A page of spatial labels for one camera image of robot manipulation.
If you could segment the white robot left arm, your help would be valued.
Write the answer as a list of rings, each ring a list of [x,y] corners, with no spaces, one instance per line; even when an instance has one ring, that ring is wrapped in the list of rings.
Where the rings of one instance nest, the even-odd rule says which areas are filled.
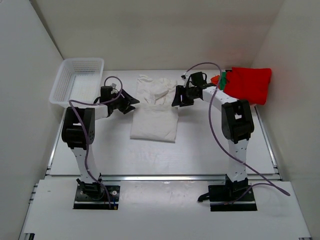
[[[72,100],[66,109],[61,138],[75,156],[80,171],[78,183],[88,184],[86,191],[93,199],[101,198],[105,192],[92,149],[95,122],[110,117],[115,110],[125,115],[133,111],[139,102],[123,89],[117,91],[112,86],[102,86],[100,96],[93,103]]]

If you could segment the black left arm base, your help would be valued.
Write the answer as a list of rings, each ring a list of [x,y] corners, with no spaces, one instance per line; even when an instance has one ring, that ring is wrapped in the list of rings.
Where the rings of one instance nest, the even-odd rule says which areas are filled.
[[[77,188],[74,197],[73,209],[75,210],[118,210],[120,200],[119,185],[105,185],[105,189],[99,183],[85,183],[76,179]]]

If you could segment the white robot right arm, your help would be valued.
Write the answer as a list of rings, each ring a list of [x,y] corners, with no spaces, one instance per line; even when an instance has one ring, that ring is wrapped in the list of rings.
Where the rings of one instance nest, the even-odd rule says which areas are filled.
[[[247,147],[255,129],[250,104],[247,100],[226,94],[219,89],[218,83],[208,83],[207,75],[201,71],[189,77],[182,75],[181,78],[184,83],[175,87],[173,107],[192,106],[194,100],[201,99],[221,114],[221,131],[228,142],[228,149],[221,145],[215,133],[213,136],[229,157],[226,181],[230,184],[224,187],[224,195],[229,200],[236,200],[243,192],[239,184],[248,183]]]

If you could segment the white t shirt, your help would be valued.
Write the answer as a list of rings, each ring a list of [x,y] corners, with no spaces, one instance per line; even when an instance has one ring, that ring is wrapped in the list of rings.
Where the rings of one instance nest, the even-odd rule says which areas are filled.
[[[174,143],[177,136],[178,108],[172,107],[177,81],[140,75],[136,82],[136,98],[130,138]]]

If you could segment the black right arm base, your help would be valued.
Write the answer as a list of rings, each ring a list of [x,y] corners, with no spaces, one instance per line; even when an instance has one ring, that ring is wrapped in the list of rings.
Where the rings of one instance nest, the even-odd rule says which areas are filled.
[[[208,192],[200,195],[199,203],[209,201],[211,212],[254,212],[258,210],[249,180],[232,181],[225,176],[224,184],[208,186]]]

